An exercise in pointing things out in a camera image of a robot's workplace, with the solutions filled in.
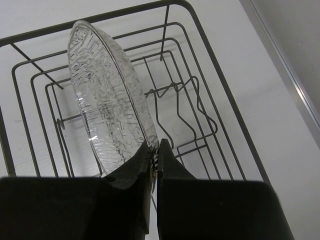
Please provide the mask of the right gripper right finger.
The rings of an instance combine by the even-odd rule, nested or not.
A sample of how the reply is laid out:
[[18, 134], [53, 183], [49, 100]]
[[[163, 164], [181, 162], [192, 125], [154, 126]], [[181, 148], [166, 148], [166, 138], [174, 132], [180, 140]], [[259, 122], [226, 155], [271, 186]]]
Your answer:
[[273, 188], [261, 181], [195, 178], [167, 139], [158, 150], [157, 229], [161, 240], [291, 240]]

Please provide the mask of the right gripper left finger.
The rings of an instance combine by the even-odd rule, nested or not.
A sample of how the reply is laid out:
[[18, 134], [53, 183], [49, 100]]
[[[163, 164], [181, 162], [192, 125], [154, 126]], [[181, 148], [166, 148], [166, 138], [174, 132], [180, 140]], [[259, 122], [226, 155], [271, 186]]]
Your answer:
[[143, 240], [150, 230], [151, 149], [105, 177], [0, 180], [3, 240]]

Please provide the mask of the clear textured glass plate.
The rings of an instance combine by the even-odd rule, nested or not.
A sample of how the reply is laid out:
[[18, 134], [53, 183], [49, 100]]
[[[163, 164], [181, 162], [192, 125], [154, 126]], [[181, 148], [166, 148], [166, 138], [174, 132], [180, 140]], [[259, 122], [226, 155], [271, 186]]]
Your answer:
[[146, 144], [155, 182], [159, 139], [139, 77], [122, 47], [101, 29], [78, 20], [67, 56], [91, 149], [103, 173], [118, 169]]

